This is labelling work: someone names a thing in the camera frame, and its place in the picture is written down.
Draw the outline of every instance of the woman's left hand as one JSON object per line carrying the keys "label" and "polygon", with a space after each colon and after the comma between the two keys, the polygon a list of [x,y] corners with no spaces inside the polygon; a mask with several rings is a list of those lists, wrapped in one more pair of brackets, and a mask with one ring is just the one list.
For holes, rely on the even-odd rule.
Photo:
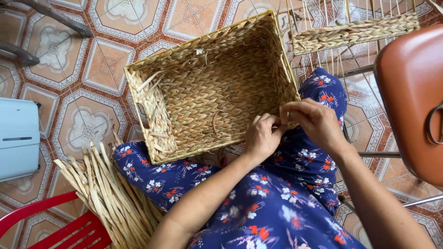
{"label": "woman's left hand", "polygon": [[250,157],[257,164],[262,163],[277,149],[287,129],[286,125],[281,125],[279,117],[268,113],[256,116],[246,131],[246,149],[243,155]]}

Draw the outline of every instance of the weaving material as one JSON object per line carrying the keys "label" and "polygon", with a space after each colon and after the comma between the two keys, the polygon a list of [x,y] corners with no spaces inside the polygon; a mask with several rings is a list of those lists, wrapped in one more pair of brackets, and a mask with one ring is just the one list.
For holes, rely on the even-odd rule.
{"label": "weaving material", "polygon": [[420,29],[416,13],[322,27],[292,37],[294,56],[405,35]]}
{"label": "weaving material", "polygon": [[[116,145],[122,142],[113,132]],[[77,190],[77,196],[98,216],[118,249],[144,249],[163,214],[140,190],[130,185],[113,159],[109,159],[103,143],[101,154],[93,142],[83,150],[84,164],[74,158],[54,162],[61,174]]]}
{"label": "weaving material", "polygon": [[125,67],[154,164],[244,141],[256,115],[299,100],[272,10]]}

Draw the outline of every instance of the hand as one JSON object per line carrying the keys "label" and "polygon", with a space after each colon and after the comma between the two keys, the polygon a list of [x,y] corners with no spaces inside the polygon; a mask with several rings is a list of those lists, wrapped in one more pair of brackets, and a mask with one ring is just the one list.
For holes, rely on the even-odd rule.
{"label": "hand", "polygon": [[[274,132],[272,126],[278,125]],[[246,149],[244,155],[250,156],[257,165],[274,153],[280,144],[283,133],[288,129],[281,125],[280,118],[268,113],[257,116],[246,131]]]}
{"label": "hand", "polygon": [[338,125],[333,109],[306,98],[280,107],[282,124],[288,123],[288,113],[295,123],[303,127],[306,135],[330,156],[340,155],[350,145]]}

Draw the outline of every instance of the forearm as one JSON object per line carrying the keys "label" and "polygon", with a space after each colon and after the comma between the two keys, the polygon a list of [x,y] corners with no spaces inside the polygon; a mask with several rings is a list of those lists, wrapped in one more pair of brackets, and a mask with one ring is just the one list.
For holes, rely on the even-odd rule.
{"label": "forearm", "polygon": [[434,248],[412,215],[366,167],[353,146],[332,156],[374,248]]}
{"label": "forearm", "polygon": [[169,210],[156,229],[149,248],[183,248],[214,214],[234,186],[260,162],[248,155],[193,187]]}

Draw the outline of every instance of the rectangular basket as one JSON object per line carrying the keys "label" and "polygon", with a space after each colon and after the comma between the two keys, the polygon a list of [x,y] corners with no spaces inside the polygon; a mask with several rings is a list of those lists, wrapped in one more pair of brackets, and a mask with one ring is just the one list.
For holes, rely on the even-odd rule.
{"label": "rectangular basket", "polygon": [[274,11],[266,11],[124,68],[153,164],[245,139],[256,115],[298,101]]}

